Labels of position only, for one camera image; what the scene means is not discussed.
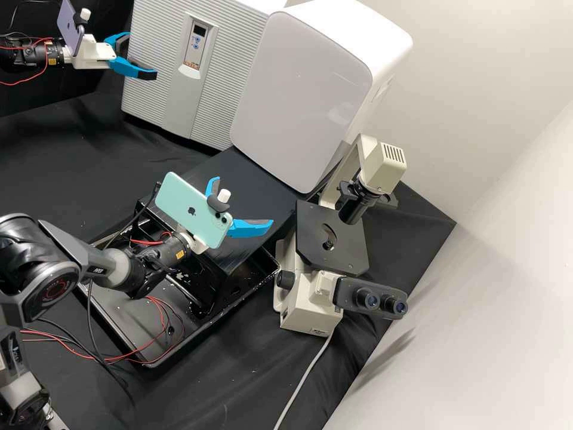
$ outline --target light blue iphone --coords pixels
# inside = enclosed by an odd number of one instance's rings
[[[218,248],[233,224],[230,213],[215,212],[202,192],[173,172],[165,175],[155,204],[209,248]]]

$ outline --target black fabric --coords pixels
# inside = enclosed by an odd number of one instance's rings
[[[102,93],[2,118],[0,142],[0,213],[26,212],[85,240],[129,217],[135,200],[166,171],[184,172],[212,155],[124,120],[119,97]],[[454,222],[405,185],[396,194],[398,211],[375,208],[363,218],[371,264],[365,277],[410,292]],[[77,295],[45,317],[90,344]],[[33,326],[53,331],[42,323]],[[282,429],[320,429],[388,326],[345,313]],[[94,324],[101,351],[119,353],[120,343],[101,327]],[[323,342],[279,329],[272,288],[264,288],[159,371],[122,365],[135,410],[95,363],[56,343],[27,343],[26,349],[33,372],[71,429],[269,429]]]

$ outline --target white knob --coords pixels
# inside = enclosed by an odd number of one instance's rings
[[[231,191],[229,191],[226,188],[223,188],[221,191],[219,191],[219,195],[217,196],[217,200],[219,200],[221,203],[228,202],[230,198],[231,198]]]
[[[86,9],[86,8],[82,8],[82,10],[80,10],[80,12],[79,12],[79,16],[81,19],[89,21],[90,17],[91,17],[91,10]]]

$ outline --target smartphone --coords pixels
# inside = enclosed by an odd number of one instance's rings
[[[76,10],[73,8],[70,0],[62,0],[57,24],[72,57],[78,55],[79,46],[82,43],[85,33],[83,25],[76,27],[76,24],[73,21],[75,13]]]
[[[230,213],[215,212],[202,192],[173,172],[165,175],[155,204],[209,248],[219,248],[233,224]]]

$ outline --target white wall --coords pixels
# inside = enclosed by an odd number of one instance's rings
[[[362,2],[414,38],[366,132],[456,219],[573,97],[573,1]]]
[[[573,428],[572,166],[573,102],[461,219],[325,429]]]

